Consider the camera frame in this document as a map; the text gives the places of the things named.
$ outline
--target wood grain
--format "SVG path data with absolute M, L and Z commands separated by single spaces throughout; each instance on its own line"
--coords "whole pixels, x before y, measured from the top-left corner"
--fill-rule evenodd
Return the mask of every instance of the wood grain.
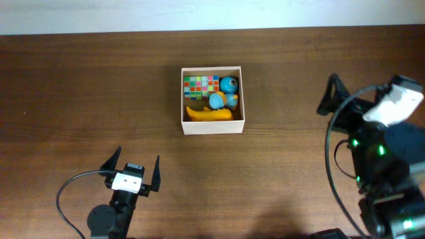
M 129 237 L 356 235 L 325 175 L 329 118 L 315 109 L 327 78 L 352 91 L 393 74 L 425 84 L 424 62 L 424 25 L 0 37 L 0 237 L 77 238 L 56 192 L 119 145 L 118 169 L 144 165 L 146 182 L 161 156 L 161 189 L 139 199 Z M 183 135 L 180 70 L 200 66 L 242 67 L 243 134 Z M 425 126 L 424 107 L 410 121 Z M 352 172 L 349 152 L 338 157 Z M 332 169 L 364 228 L 355 182 Z M 61 204 L 89 236 L 88 213 L 111 195 L 86 177 Z

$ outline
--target colorful cube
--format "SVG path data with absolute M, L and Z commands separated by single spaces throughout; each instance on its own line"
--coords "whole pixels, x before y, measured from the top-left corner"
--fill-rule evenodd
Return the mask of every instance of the colorful cube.
M 183 91 L 185 98 L 192 100 L 207 99 L 211 94 L 219 91 L 218 76 L 184 76 Z

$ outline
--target cardboard box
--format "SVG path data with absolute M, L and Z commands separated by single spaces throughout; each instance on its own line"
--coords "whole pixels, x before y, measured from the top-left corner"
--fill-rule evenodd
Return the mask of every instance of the cardboard box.
M 209 107 L 208 100 L 191 100 L 185 98 L 183 91 L 183 78 L 185 76 L 233 76 L 238 79 L 239 104 L 232 111 L 232 121 L 191 121 L 186 112 L 186 106 L 193 110 L 202 110 Z M 206 67 L 206 68 L 182 68 L 181 69 L 181 126 L 185 135 L 212 134 L 212 133 L 242 133 L 245 125 L 244 94 L 242 87 L 242 71 L 240 66 Z

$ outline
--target blue toy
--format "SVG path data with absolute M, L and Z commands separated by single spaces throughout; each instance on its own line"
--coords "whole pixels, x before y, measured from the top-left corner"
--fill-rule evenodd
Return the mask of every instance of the blue toy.
M 226 76 L 220 82 L 220 91 L 225 94 L 234 94 L 238 90 L 238 81 L 231 77 Z
M 210 106 L 214 110 L 223 109 L 223 107 L 234 110 L 238 106 L 238 95 L 215 92 L 210 96 Z

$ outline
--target yellow banana toy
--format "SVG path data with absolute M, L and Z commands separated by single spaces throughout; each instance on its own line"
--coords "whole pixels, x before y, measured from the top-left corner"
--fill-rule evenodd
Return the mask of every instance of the yellow banana toy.
M 226 121 L 233 120 L 232 112 L 228 109 L 222 110 L 209 110 L 204 107 L 203 111 L 192 110 L 189 106 L 186 106 L 187 114 L 192 121 Z

